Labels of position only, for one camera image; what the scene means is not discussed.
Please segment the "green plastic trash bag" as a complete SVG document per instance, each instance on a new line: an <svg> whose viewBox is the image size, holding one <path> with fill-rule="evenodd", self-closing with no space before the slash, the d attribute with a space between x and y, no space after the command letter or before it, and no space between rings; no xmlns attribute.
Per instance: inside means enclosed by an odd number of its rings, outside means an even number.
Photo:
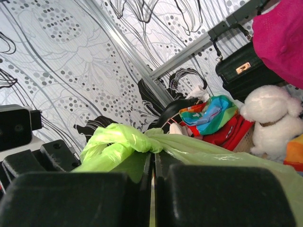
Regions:
<svg viewBox="0 0 303 227"><path fill-rule="evenodd" d="M81 152L81 165L74 172L109 172L136 151L154 154L164 151L185 164L268 169L281 183L298 226L303 225L303 178L292 166L246 152L234 153L189 136L165 134L161 128L142 133L119 123L98 127Z"/></svg>

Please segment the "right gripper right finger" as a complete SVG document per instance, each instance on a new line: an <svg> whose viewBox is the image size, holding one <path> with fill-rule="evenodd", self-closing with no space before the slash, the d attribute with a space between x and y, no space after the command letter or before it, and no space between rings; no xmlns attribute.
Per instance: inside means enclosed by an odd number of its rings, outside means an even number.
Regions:
<svg viewBox="0 0 303 227"><path fill-rule="evenodd" d="M158 227L294 227L278 179L257 167L188 166L155 155Z"/></svg>

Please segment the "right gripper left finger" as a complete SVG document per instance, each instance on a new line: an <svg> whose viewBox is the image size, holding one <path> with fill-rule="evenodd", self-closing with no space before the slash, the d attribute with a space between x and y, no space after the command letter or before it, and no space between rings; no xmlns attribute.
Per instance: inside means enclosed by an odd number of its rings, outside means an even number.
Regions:
<svg viewBox="0 0 303 227"><path fill-rule="evenodd" d="M151 153L135 152L109 173L32 172L0 202L3 227L147 227Z"/></svg>

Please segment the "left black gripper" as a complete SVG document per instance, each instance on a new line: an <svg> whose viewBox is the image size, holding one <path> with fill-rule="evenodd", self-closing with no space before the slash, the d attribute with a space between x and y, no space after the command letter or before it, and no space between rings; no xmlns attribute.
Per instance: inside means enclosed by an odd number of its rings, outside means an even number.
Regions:
<svg viewBox="0 0 303 227"><path fill-rule="evenodd" d="M77 153L63 140L41 145L40 149L26 149L10 154L0 162L0 195L6 193L10 183L29 172L69 172L80 165Z"/></svg>

